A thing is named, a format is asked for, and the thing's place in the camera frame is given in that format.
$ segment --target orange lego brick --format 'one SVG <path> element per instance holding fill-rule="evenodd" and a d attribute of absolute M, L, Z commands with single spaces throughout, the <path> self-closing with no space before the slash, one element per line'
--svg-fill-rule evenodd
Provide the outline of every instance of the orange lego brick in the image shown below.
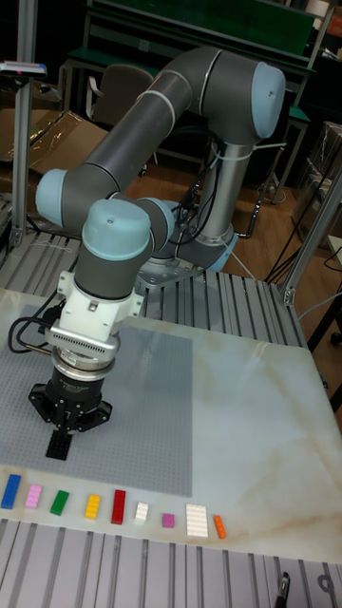
<path fill-rule="evenodd" d="M 215 528 L 217 529 L 217 532 L 218 532 L 218 538 L 222 541 L 222 539 L 225 539 L 227 535 L 225 533 L 222 519 L 220 518 L 219 515 L 214 516 L 214 524 L 215 524 Z"/>

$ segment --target lego brick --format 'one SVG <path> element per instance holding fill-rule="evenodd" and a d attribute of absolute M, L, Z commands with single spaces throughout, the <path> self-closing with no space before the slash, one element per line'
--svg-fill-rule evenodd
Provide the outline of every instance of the lego brick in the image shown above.
<path fill-rule="evenodd" d="M 42 488 L 43 488 L 42 485 L 37 485 L 37 484 L 32 484 L 30 486 L 29 491 L 28 491 L 28 497 L 25 502 L 26 509 L 36 509 L 37 508 Z"/>
<path fill-rule="evenodd" d="M 124 520 L 124 501 L 125 501 L 125 492 L 123 490 L 115 490 L 114 496 L 114 504 L 113 504 L 113 513 L 112 513 L 112 523 L 117 523 L 121 525 Z"/>
<path fill-rule="evenodd" d="M 222 519 L 220 518 L 219 515 L 214 515 L 214 524 L 215 524 L 215 528 L 217 529 L 218 532 L 218 538 L 220 540 L 225 539 L 226 538 L 226 532 L 224 529 L 224 525 L 222 523 Z"/>
<path fill-rule="evenodd" d="M 145 521 L 147 519 L 147 513 L 148 513 L 148 504 L 138 503 L 135 518 L 134 518 L 135 521 L 137 523 L 145 523 Z"/>
<path fill-rule="evenodd" d="M 68 498 L 68 492 L 59 490 L 55 500 L 53 501 L 53 505 L 50 509 L 50 513 L 53 513 L 53 515 L 62 515 L 62 511 L 66 505 L 67 498 Z"/>
<path fill-rule="evenodd" d="M 163 513 L 162 527 L 163 528 L 174 528 L 175 527 L 175 516 L 172 515 L 171 513 Z"/>
<path fill-rule="evenodd" d="M 101 496 L 97 494 L 90 494 L 85 510 L 85 517 L 89 520 L 96 520 L 97 512 L 99 509 Z"/>
<path fill-rule="evenodd" d="M 6 490 L 1 501 L 2 509 L 13 509 L 15 495 L 17 493 L 21 475 L 9 475 Z"/>
<path fill-rule="evenodd" d="M 46 456 L 55 460 L 66 460 L 70 448 L 72 435 L 64 436 L 60 430 L 52 432 Z"/>
<path fill-rule="evenodd" d="M 187 536 L 208 537 L 208 521 L 205 506 L 200 504 L 186 505 L 186 534 Z"/>

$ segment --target cardboard box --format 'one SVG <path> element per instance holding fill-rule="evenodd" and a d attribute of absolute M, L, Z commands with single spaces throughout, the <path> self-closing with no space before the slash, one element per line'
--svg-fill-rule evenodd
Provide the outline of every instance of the cardboard box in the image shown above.
<path fill-rule="evenodd" d="M 32 110 L 28 211 L 35 212 L 35 191 L 50 169 L 74 171 L 105 137 L 106 131 L 71 112 Z M 0 192 L 12 191 L 14 110 L 0 111 Z"/>
<path fill-rule="evenodd" d="M 1 88 L 0 102 L 4 107 L 15 107 L 15 93 L 9 88 Z M 63 101 L 56 85 L 45 81 L 33 81 L 32 109 L 33 110 L 62 110 Z"/>

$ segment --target wooden floor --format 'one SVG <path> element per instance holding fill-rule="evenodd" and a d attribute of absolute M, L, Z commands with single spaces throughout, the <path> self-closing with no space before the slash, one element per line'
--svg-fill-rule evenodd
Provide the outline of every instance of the wooden floor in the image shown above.
<path fill-rule="evenodd" d="M 175 165 L 166 161 L 167 166 L 150 164 L 147 175 L 144 178 L 136 178 L 130 188 L 128 195 L 138 198 L 143 196 L 158 197 L 178 201 L 181 195 L 193 180 L 196 171 L 194 165 L 180 162 Z M 293 230 L 291 210 L 295 199 L 290 189 L 285 190 L 286 200 L 277 206 L 265 202 L 260 209 L 256 221 L 256 228 L 252 238 L 239 239 L 235 253 L 241 261 L 249 268 L 257 279 L 264 279 L 271 270 L 277 255 L 280 253 L 289 234 Z M 237 202 L 233 223 L 236 230 L 244 232 L 247 229 L 250 214 L 257 200 L 257 193 L 252 189 L 243 189 Z M 301 241 L 297 235 L 287 251 L 286 257 L 293 253 Z M 323 262 L 330 255 L 329 252 L 317 249 L 296 291 L 294 306 L 298 315 L 304 313 L 314 304 L 333 295 L 342 279 L 342 273 L 335 273 L 327 269 Z M 239 264 L 230 257 L 225 272 L 235 275 L 247 276 Z M 323 313 L 329 304 L 323 305 L 311 313 L 308 313 L 301 321 L 306 339 L 309 339 Z M 317 368 L 324 374 L 329 384 L 329 396 L 331 396 L 342 381 L 342 345 L 335 347 L 330 342 L 332 332 L 337 331 L 337 326 L 332 325 L 313 354 Z M 336 416 L 342 430 L 342 408 Z"/>

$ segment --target light blue joint cap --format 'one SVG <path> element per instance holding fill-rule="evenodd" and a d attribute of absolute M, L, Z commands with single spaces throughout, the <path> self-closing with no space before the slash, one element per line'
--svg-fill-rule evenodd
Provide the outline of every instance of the light blue joint cap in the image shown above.
<path fill-rule="evenodd" d="M 210 268 L 208 268 L 208 270 L 212 270 L 214 273 L 219 273 L 222 270 L 222 268 L 224 267 L 224 264 L 226 263 L 229 255 L 231 255 L 237 242 L 238 242 L 238 235 L 237 235 L 237 233 L 234 233 L 232 240 L 230 241 L 229 245 L 224 249 L 223 254 L 221 254 L 219 256 L 219 258 L 216 260 L 216 262 L 214 262 L 214 264 L 212 264 L 210 266 Z"/>
<path fill-rule="evenodd" d="M 152 200 L 152 202 L 154 202 L 158 207 L 160 207 L 160 209 L 162 210 L 163 215 L 166 219 L 167 239 L 166 239 L 165 243 L 163 244 L 163 246 L 161 247 L 161 249 L 162 249 L 166 245 L 168 239 L 170 239 L 172 237 L 173 232 L 175 230 L 175 218 L 174 218 L 174 215 L 171 210 L 175 206 L 177 206 L 177 203 L 172 200 L 160 200 L 160 199 L 154 199 L 152 197 L 144 197 L 144 198 L 148 199 L 148 200 Z"/>
<path fill-rule="evenodd" d="M 143 209 L 118 197 L 94 202 L 83 227 L 82 239 L 94 256 L 108 261 L 141 254 L 150 239 L 151 222 Z"/>
<path fill-rule="evenodd" d="M 37 211 L 43 218 L 63 226 L 62 190 L 67 171 L 52 169 L 41 178 L 36 192 Z"/>
<path fill-rule="evenodd" d="M 270 137 L 279 118 L 285 95 L 285 76 L 276 67 L 257 64 L 252 81 L 252 117 L 256 133 Z"/>

